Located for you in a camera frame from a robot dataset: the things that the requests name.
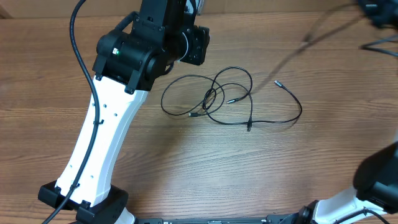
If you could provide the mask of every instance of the robotic arm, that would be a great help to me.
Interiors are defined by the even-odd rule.
[[[383,10],[375,11],[374,6],[368,6],[364,1],[359,3],[369,17],[376,16],[375,26],[394,22],[385,17],[378,19],[384,14]],[[155,79],[169,73],[176,60],[194,65],[204,62],[210,40],[209,29],[194,25],[202,6],[203,0],[143,0],[140,12],[132,12],[99,40],[93,70],[96,72],[94,85],[98,92],[100,126],[79,186],[63,209],[76,210],[76,222],[84,224],[326,224],[356,222],[369,213],[396,213],[398,142],[366,159],[355,175],[352,188],[328,200],[315,201],[295,214],[220,221],[141,220],[127,211],[127,192],[111,185],[116,158]],[[133,23],[132,30],[127,34],[123,30],[130,23]],[[40,188],[38,198],[47,205],[57,208],[67,195],[87,151],[94,119],[92,97],[69,163],[58,180]]]

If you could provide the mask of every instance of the wooden surface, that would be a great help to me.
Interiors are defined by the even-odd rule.
[[[78,0],[0,0],[8,17],[70,17]],[[80,16],[123,16],[139,11],[142,0],[90,0]],[[350,0],[207,0],[203,13],[325,11]]]
[[[156,80],[139,110],[116,163],[113,184],[130,194],[139,217],[263,217],[290,213],[348,188],[358,164],[390,144],[398,120],[396,59],[358,49],[378,34],[361,21],[269,72],[296,49],[318,12],[203,16],[211,29],[206,62],[177,64]],[[356,17],[341,12],[320,33]],[[79,18],[76,39],[89,68],[98,39],[120,17]],[[52,211],[37,200],[42,184],[65,168],[86,114],[90,90],[68,37],[68,19],[0,21],[0,223],[41,223]],[[254,119],[297,114],[279,79],[304,112],[290,124],[220,126],[208,118],[172,118],[160,96],[175,78],[214,77],[229,65],[254,79]],[[248,85],[242,73],[219,82]],[[182,111],[203,99],[210,82],[184,80],[166,94],[167,109]],[[228,90],[227,99],[242,94]],[[215,116],[245,121],[249,101],[226,105]],[[68,223],[61,212],[54,223]],[[398,216],[387,216],[398,223]],[[379,223],[369,219],[365,223]]]

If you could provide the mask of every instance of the light brown wood tabletop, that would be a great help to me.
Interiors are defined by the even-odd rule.
[[[358,15],[338,12],[317,36]],[[171,74],[155,81],[118,157],[112,184],[129,192],[131,213],[142,218],[264,217],[297,212],[352,185],[359,163],[396,136],[398,64],[391,56],[358,49],[389,34],[364,19],[270,74],[302,45],[320,16],[290,12],[197,19],[211,32],[205,63],[177,63]],[[120,20],[76,20],[76,41],[90,70],[97,41]],[[72,52],[68,25],[69,19],[0,20],[0,223],[42,223],[52,212],[37,193],[60,176],[83,124],[91,93]],[[254,124],[249,133],[245,125],[170,117],[161,110],[161,94],[174,79],[185,74],[213,78],[231,65],[252,74],[254,119],[289,119],[298,113],[275,79],[302,102],[301,118],[294,125]],[[218,81],[249,85],[238,71]],[[165,95],[166,108],[189,109],[210,85],[196,78],[177,82]],[[228,88],[226,99],[243,93]],[[214,117],[247,121],[249,108],[249,100],[224,105]],[[74,218],[75,212],[62,211],[52,223]],[[386,218],[398,223],[398,215]]]

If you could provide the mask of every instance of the black and white robotic arm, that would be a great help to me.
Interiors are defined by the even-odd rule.
[[[63,207],[77,211],[77,223],[210,222],[136,219],[126,209],[127,192],[111,185],[113,168],[127,130],[155,79],[167,74],[175,61],[194,65],[204,62],[210,40],[209,29],[194,25],[202,7],[203,0],[143,0],[140,12],[132,12],[99,40],[98,56],[93,67],[100,113],[98,133],[78,187]],[[132,30],[127,34],[123,30],[130,23],[133,23]],[[57,208],[67,196],[86,155],[95,125],[95,108],[94,98],[91,97],[69,163],[58,180],[40,188],[39,200],[53,208]],[[380,215],[395,213],[398,211],[397,147],[395,143],[366,159],[357,171],[352,188],[333,198],[313,202],[299,213],[269,215],[246,221],[224,219],[224,222],[353,223],[372,215],[367,211]]]

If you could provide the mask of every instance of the tangled cable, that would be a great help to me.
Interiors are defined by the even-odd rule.
[[[250,79],[250,89],[247,89],[245,86],[243,86],[243,85],[241,85],[241,84],[238,84],[238,83],[226,83],[226,84],[220,85],[220,84],[216,81],[216,79],[219,77],[219,75],[221,75],[223,72],[225,72],[225,71],[227,71],[227,70],[231,70],[231,69],[237,69],[237,70],[244,71],[244,72],[248,75],[248,77],[249,77],[249,79]],[[164,95],[166,94],[166,91],[167,91],[174,83],[176,83],[177,81],[179,81],[179,80],[181,80],[181,79],[183,79],[183,78],[187,78],[187,77],[197,77],[197,78],[204,78],[204,79],[210,80],[210,81],[212,81],[211,87],[210,87],[209,90],[206,91],[205,96],[203,97],[203,100],[202,100],[201,102],[199,102],[199,103],[198,103],[196,106],[194,106],[193,108],[189,109],[188,111],[183,112],[183,113],[171,113],[171,112],[167,111],[167,110],[164,108],[164,105],[163,105]],[[213,120],[214,122],[217,122],[218,124],[222,124],[222,125],[239,125],[239,124],[246,124],[246,125],[248,126],[248,131],[251,130],[252,124],[253,124],[253,123],[288,123],[288,122],[297,120],[297,119],[301,116],[301,114],[303,113],[303,107],[302,107],[302,105],[301,105],[299,99],[297,99],[297,97],[296,97],[290,90],[288,90],[283,84],[281,84],[281,82],[279,82],[279,81],[276,80],[276,81],[275,81],[275,84],[276,84],[278,87],[280,87],[280,88],[284,89],[285,91],[287,91],[287,92],[293,97],[293,99],[297,102],[298,106],[300,107],[300,112],[299,112],[299,114],[298,114],[296,117],[294,117],[294,118],[292,118],[292,119],[284,120],[284,121],[267,121],[267,120],[253,121],[253,120],[252,120],[252,114],[253,114],[253,98],[252,98],[252,96],[251,96],[251,90],[252,90],[252,88],[253,88],[253,79],[252,79],[250,73],[249,73],[246,69],[241,68],[241,67],[237,67],[237,66],[232,66],[232,67],[227,67],[227,68],[222,69],[220,72],[217,73],[217,75],[216,75],[216,77],[214,77],[214,79],[209,78],[209,77],[205,77],[205,76],[202,76],[202,75],[184,75],[184,76],[182,76],[182,77],[180,77],[180,78],[174,80],[174,81],[173,81],[172,83],[170,83],[170,84],[166,87],[166,89],[163,91],[162,97],[161,97],[161,99],[160,99],[160,107],[162,108],[162,110],[163,110],[165,113],[167,113],[167,114],[169,114],[169,115],[172,115],[172,116],[181,116],[181,115],[185,115],[185,114],[188,114],[188,113],[189,113],[189,117],[199,117],[199,116],[205,116],[205,115],[206,115],[206,116],[208,116],[211,120]],[[214,113],[214,112],[216,112],[216,111],[218,111],[218,110],[223,106],[223,104],[224,104],[224,102],[225,102],[225,91],[224,91],[224,88],[223,88],[223,87],[224,87],[224,86],[227,86],[227,85],[237,85],[237,86],[240,86],[241,88],[243,88],[243,89],[246,91],[246,94],[245,94],[244,96],[239,97],[239,98],[235,98],[235,99],[233,99],[233,100],[228,100],[226,103],[227,103],[227,104],[236,103],[236,102],[238,102],[238,101],[241,101],[241,100],[245,99],[246,97],[249,97],[250,102],[251,102],[251,109],[250,109],[250,116],[249,116],[248,121],[245,121],[245,122],[236,122],[236,123],[226,123],[226,122],[218,121],[217,119],[214,119],[214,117],[212,117],[211,114]],[[213,106],[214,102],[216,101],[217,90],[221,90],[221,92],[223,93],[223,101],[221,102],[221,104],[220,104],[216,109],[210,111],[210,108]],[[192,113],[192,111],[195,110],[196,108],[198,108],[199,106],[201,106],[201,109],[204,111],[204,113]]]

